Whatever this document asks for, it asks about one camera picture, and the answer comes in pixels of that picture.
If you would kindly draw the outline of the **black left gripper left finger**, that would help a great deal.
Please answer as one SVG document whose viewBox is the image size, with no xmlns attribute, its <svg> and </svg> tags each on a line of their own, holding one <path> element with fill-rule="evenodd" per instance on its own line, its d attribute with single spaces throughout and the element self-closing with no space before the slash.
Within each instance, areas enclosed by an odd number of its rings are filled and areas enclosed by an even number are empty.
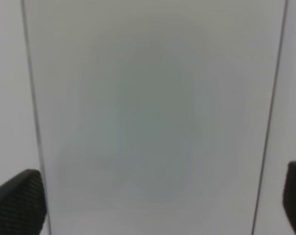
<svg viewBox="0 0 296 235">
<path fill-rule="evenodd" d="M 39 235 L 45 218 L 40 171 L 26 169 L 0 186 L 0 235 Z"/>
</svg>

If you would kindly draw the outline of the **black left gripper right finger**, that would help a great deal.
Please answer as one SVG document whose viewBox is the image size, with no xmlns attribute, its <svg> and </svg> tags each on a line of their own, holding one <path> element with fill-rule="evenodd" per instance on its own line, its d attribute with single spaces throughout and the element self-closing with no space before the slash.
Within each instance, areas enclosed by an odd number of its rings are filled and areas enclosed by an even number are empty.
<svg viewBox="0 0 296 235">
<path fill-rule="evenodd" d="M 296 161 L 288 163 L 283 190 L 283 207 L 290 225 L 296 234 Z"/>
</svg>

